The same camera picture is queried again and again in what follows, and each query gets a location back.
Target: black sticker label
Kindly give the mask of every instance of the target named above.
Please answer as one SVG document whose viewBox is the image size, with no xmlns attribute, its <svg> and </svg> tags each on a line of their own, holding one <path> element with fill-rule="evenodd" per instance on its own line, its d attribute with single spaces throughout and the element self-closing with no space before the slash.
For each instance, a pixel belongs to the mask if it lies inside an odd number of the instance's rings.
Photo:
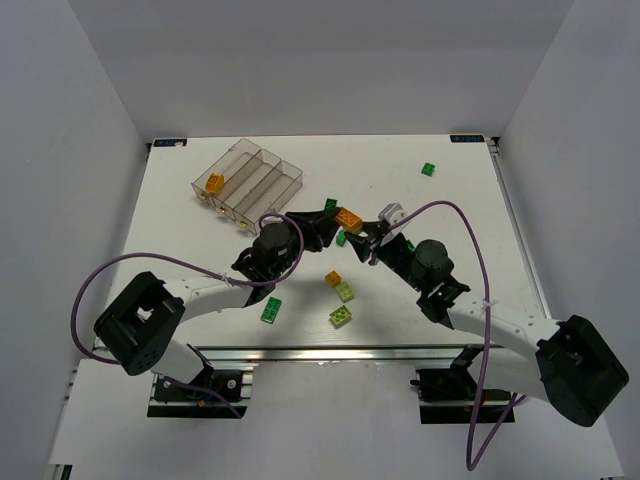
<svg viewBox="0 0 640 480">
<path fill-rule="evenodd" d="M 154 147 L 184 147 L 186 144 L 186 138 L 158 138 L 153 141 Z"/>
<path fill-rule="evenodd" d="M 483 135 L 449 135 L 451 143 L 484 143 Z"/>
</svg>

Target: white wall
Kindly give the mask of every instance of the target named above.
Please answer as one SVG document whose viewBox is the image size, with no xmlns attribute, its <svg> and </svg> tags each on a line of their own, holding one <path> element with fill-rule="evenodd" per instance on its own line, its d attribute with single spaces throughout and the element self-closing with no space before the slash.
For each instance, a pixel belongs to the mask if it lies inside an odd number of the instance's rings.
<svg viewBox="0 0 640 480">
<path fill-rule="evenodd" d="M 71 0 L 146 140 L 500 134 L 572 0 Z"/>
<path fill-rule="evenodd" d="M 557 318 L 592 319 L 631 383 L 605 418 L 640 478 L 640 3 L 578 0 L 509 123 L 503 160 Z"/>
<path fill-rule="evenodd" d="M 0 66 L 0 465 L 31 480 L 79 357 L 73 296 L 120 248 L 145 151 L 65 0 L 0 2 Z"/>
</svg>

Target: plastic compartment tray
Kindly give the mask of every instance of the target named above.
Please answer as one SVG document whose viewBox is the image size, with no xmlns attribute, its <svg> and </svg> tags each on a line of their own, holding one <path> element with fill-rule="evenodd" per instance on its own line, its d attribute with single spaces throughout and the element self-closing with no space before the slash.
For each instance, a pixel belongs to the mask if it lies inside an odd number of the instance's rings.
<svg viewBox="0 0 640 480">
<path fill-rule="evenodd" d="M 212 174 L 224 177 L 215 193 L 206 190 Z M 258 219 L 280 211 L 300 190 L 302 170 L 243 138 L 191 185 L 200 200 L 257 234 Z"/>
</svg>

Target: green lego brick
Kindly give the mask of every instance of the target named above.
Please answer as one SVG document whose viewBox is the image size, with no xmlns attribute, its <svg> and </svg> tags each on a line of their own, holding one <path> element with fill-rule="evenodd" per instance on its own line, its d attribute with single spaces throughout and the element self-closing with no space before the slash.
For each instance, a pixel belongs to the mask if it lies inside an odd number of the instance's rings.
<svg viewBox="0 0 640 480">
<path fill-rule="evenodd" d="M 422 173 L 430 177 L 431 175 L 433 175 L 433 172 L 435 171 L 435 169 L 436 169 L 435 165 L 432 165 L 431 163 L 427 162 L 424 164 L 424 167 L 422 167 Z"/>
<path fill-rule="evenodd" d="M 324 209 L 331 210 L 332 208 L 336 208 L 338 206 L 338 201 L 333 198 L 327 198 L 327 201 L 324 202 Z"/>
<path fill-rule="evenodd" d="M 278 310 L 280 310 L 280 305 L 282 305 L 282 300 L 275 297 L 269 297 L 267 305 L 262 311 L 260 320 L 266 323 L 273 323 L 276 319 L 276 315 L 278 315 Z"/>
<path fill-rule="evenodd" d="M 336 286 L 334 290 L 344 303 L 347 303 L 354 297 L 353 290 L 351 290 L 351 287 L 347 282 L 342 282 L 340 285 Z"/>
<path fill-rule="evenodd" d="M 351 320 L 351 312 L 347 307 L 343 305 L 339 309 L 334 310 L 329 314 L 329 320 L 334 327 L 340 328 L 342 325 Z"/>
<path fill-rule="evenodd" d="M 347 237 L 344 234 L 344 230 L 340 230 L 340 233 L 338 233 L 338 236 L 336 237 L 336 243 L 341 246 L 344 247 L 344 243 L 347 241 Z"/>
</svg>

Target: orange lego brick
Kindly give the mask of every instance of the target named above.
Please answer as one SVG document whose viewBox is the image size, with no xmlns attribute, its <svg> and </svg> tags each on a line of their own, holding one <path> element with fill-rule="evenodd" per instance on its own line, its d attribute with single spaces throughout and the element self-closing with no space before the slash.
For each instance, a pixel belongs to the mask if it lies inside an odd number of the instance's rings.
<svg viewBox="0 0 640 480">
<path fill-rule="evenodd" d="M 347 232 L 351 233 L 357 233 L 362 228 L 362 219 L 344 207 L 336 217 L 336 222 L 338 222 Z"/>
<path fill-rule="evenodd" d="M 340 285 L 340 282 L 342 281 L 342 277 L 338 275 L 338 272 L 336 272 L 335 270 L 329 272 L 324 277 L 324 279 L 331 288 L 335 287 L 336 285 Z"/>
<path fill-rule="evenodd" d="M 207 185 L 204 187 L 209 193 L 216 193 L 224 185 L 224 175 L 216 175 L 212 173 L 207 180 Z"/>
</svg>

